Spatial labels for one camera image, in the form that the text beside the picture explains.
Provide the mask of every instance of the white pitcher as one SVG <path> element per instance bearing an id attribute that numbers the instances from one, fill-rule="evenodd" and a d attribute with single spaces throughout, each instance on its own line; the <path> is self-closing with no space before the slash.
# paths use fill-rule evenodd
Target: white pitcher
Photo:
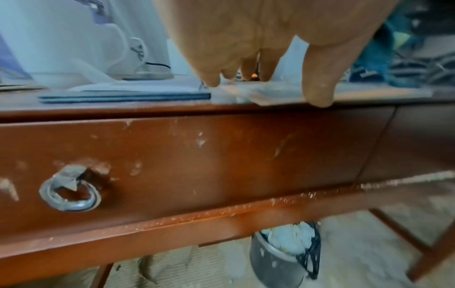
<path id="1" fill-rule="evenodd" d="M 74 0 L 0 0 L 0 34 L 22 68 L 51 88 L 89 83 L 71 59 L 107 73 L 129 52 L 117 25 L 95 24 L 90 8 Z M 118 55 L 108 59 L 112 51 Z"/>

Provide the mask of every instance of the beige floor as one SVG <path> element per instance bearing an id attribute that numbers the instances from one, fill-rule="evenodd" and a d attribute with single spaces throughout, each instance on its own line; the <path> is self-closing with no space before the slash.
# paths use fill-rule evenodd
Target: beige floor
<path id="1" fill-rule="evenodd" d="M 434 197 L 384 207 L 395 220 L 427 243 L 455 219 L 455 196 Z M 405 271 L 420 254 L 366 211 L 321 221 L 322 256 L 319 279 L 306 288 L 453 288 L 455 257 L 417 284 Z M 187 247 L 157 254 L 151 274 L 157 285 L 141 278 L 137 260 L 116 263 L 106 288 L 246 288 L 261 287 L 248 259 L 249 239 L 204 248 Z M 85 288 L 96 269 L 18 288 Z"/>

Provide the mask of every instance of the finger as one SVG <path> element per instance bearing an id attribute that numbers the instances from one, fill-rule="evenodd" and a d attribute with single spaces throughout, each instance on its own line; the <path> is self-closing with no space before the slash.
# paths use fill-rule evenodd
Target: finger
<path id="1" fill-rule="evenodd" d="M 226 69 L 222 69 L 221 73 L 223 74 L 223 77 L 232 80 L 235 79 L 237 76 L 237 71 L 240 68 L 240 62 L 239 61 L 234 61 L 232 64 L 230 64 Z"/>
<path id="2" fill-rule="evenodd" d="M 240 68 L 240 72 L 242 73 L 243 80 L 246 80 L 246 81 L 251 80 L 251 76 L 256 71 L 258 54 L 259 54 L 259 51 L 254 53 L 250 57 L 242 60 L 242 66 Z"/>
<path id="3" fill-rule="evenodd" d="M 372 37 L 370 32 L 335 45 L 310 45 L 302 67 L 303 97 L 321 108 L 332 105 L 336 84 Z"/>
<path id="4" fill-rule="evenodd" d="M 219 72 L 203 72 L 194 69 L 194 73 L 208 87 L 218 87 L 220 83 Z"/>
<path id="5" fill-rule="evenodd" d="M 280 58 L 286 53 L 289 45 L 279 49 L 261 49 L 259 55 L 259 78 L 261 81 L 267 82 L 272 78 Z"/>

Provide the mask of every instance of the metal ring pull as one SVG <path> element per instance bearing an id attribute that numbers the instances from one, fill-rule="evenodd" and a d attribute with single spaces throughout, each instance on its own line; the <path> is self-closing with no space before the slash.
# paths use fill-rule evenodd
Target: metal ring pull
<path id="1" fill-rule="evenodd" d="M 101 203 L 101 195 L 89 182 L 81 179 L 86 167 L 80 165 L 67 165 L 52 178 L 46 180 L 39 189 L 41 198 L 49 206 L 64 212 L 85 212 L 95 209 Z M 70 201 L 61 197 L 57 190 L 66 188 L 77 191 L 79 186 L 84 186 L 90 195 L 87 200 Z"/>

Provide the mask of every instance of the mug handle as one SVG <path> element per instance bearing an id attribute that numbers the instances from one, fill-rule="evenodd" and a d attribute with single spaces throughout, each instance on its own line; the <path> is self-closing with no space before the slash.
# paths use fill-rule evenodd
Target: mug handle
<path id="1" fill-rule="evenodd" d="M 120 36 L 120 39 L 122 40 L 123 44 L 123 52 L 120 54 L 120 57 L 114 60 L 106 61 L 106 71 L 112 68 L 114 65 L 117 65 L 118 63 L 122 62 L 128 55 L 129 52 L 129 43 L 127 40 L 127 37 L 125 36 L 125 33 L 123 33 L 122 29 L 118 27 L 117 25 L 113 23 L 107 23 L 103 24 L 102 27 L 107 27 L 109 29 L 115 30 L 118 32 L 118 35 Z"/>
<path id="2" fill-rule="evenodd" d="M 142 57 L 141 63 L 134 69 L 134 72 L 136 72 L 142 65 L 144 65 L 147 62 L 148 59 L 148 48 L 147 45 L 144 43 L 144 41 L 141 38 L 137 37 L 130 37 L 131 40 L 135 40 L 139 42 L 139 44 L 142 46 L 142 49 L 144 51 L 144 56 Z"/>

